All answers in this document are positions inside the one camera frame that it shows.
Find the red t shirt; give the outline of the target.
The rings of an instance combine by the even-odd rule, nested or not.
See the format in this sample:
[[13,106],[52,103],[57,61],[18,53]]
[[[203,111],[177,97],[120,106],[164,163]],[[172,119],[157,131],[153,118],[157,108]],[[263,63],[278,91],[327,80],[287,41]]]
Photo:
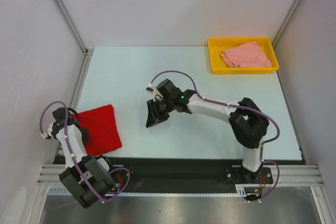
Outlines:
[[114,108],[108,104],[89,111],[72,113],[82,128],[88,130],[86,151],[98,156],[115,151],[122,147],[117,130]]

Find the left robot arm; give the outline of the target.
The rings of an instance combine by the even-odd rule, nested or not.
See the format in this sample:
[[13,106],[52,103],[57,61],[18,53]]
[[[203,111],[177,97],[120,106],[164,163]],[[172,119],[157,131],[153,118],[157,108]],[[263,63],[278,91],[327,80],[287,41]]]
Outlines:
[[53,112],[55,122],[49,133],[64,151],[66,168],[59,179],[74,199],[87,209],[116,185],[116,169],[103,155],[94,157],[87,153],[89,131],[81,127],[75,116],[72,110],[56,109]]

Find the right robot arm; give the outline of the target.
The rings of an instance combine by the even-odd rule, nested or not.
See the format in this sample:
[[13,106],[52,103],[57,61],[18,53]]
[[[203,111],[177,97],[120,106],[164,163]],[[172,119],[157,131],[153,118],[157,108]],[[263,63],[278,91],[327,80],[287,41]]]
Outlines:
[[267,133],[269,121],[260,114],[252,100],[244,98],[236,104],[210,101],[196,89],[181,91],[169,79],[157,86],[149,83],[146,91],[152,95],[152,99],[146,102],[147,128],[167,121],[173,111],[200,114],[224,121],[231,126],[236,140],[243,146],[243,179],[254,183],[261,177],[261,141]]

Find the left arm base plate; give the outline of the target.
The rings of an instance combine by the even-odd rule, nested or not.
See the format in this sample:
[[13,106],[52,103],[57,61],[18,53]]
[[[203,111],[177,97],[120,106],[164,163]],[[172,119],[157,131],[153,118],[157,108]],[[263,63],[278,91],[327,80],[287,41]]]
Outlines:
[[132,168],[125,166],[116,166],[108,172],[109,175],[115,177],[118,182],[122,182],[124,185],[131,181]]

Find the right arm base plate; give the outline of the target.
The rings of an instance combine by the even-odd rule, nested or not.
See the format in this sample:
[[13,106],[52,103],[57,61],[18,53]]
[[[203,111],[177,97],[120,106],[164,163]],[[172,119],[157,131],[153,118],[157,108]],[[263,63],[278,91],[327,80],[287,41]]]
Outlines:
[[267,185],[274,182],[271,169],[268,167],[259,168],[256,172],[251,172],[242,166],[227,166],[224,175],[229,184],[259,184],[265,182]]

